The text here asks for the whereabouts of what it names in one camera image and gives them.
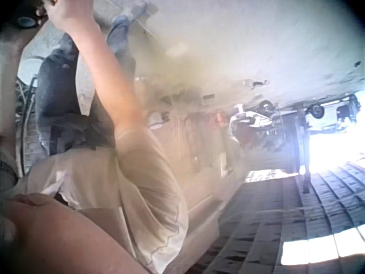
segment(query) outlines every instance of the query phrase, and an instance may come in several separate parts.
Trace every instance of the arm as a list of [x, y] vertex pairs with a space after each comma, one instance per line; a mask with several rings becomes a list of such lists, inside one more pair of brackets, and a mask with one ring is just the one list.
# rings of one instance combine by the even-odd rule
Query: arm
[[91, 0], [45, 2], [50, 20], [67, 32], [80, 50], [96, 92], [115, 128], [142, 124], [142, 110], [122, 69], [96, 24]]

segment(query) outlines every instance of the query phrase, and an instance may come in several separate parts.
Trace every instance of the person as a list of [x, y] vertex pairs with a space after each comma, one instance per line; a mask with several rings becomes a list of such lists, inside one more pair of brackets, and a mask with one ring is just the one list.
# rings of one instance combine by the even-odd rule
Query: person
[[[2, 218], [3, 227], [15, 225], [8, 242], [17, 243], [17, 257], [36, 273], [162, 273], [182, 247], [186, 201], [133, 93], [127, 35], [146, 5], [125, 9], [105, 41], [92, 0], [44, 2], [49, 20], [65, 32], [40, 67], [35, 95], [48, 157], [8, 192], [21, 195]], [[96, 90], [89, 116], [76, 96], [79, 53]], [[9, 170], [11, 153], [4, 151], [0, 160]]]

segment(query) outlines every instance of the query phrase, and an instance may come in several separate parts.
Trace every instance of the bright light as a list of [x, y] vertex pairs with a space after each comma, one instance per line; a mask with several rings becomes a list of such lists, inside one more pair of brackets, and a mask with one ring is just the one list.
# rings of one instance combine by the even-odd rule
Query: bright light
[[310, 136], [310, 171], [320, 172], [359, 159], [364, 133], [353, 124], [346, 133]]
[[273, 179], [282, 179], [297, 176], [297, 173], [288, 174], [282, 170], [252, 170], [246, 178], [246, 183], [261, 182]]
[[341, 257], [365, 253], [365, 243], [356, 228], [336, 233], [335, 239]]
[[281, 264], [313, 264], [334, 260], [339, 256], [365, 254], [365, 242], [359, 232], [365, 234], [365, 225], [309, 241], [287, 241], [283, 244]]
[[309, 240], [309, 263], [319, 263], [337, 258], [338, 254], [333, 235]]
[[309, 263], [308, 241], [287, 241], [283, 244], [281, 264], [296, 265]]

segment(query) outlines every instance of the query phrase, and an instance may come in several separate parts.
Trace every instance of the hand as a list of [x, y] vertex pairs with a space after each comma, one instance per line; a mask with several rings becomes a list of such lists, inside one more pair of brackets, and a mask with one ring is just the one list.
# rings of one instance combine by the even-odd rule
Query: hand
[[36, 15], [39, 18], [39, 24], [33, 29], [20, 29], [9, 23], [3, 25], [1, 46], [4, 47], [3, 49], [6, 53], [21, 54], [24, 48], [48, 20], [46, 10], [43, 7], [40, 7], [36, 11]]
[[93, 0], [43, 0], [50, 21], [55, 27], [72, 36], [90, 25], [96, 25], [92, 9]]
[[1, 236], [7, 241], [0, 243], [7, 244], [6, 259], [15, 273], [145, 273], [95, 223], [52, 197], [17, 195], [2, 214]]

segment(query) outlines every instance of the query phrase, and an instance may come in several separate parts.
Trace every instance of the car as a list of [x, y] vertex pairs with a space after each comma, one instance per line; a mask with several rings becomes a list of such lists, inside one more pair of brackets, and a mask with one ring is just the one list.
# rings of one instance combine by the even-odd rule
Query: car
[[351, 94], [337, 100], [318, 102], [306, 109], [306, 121], [311, 134], [346, 132], [351, 123], [357, 122], [361, 104]]

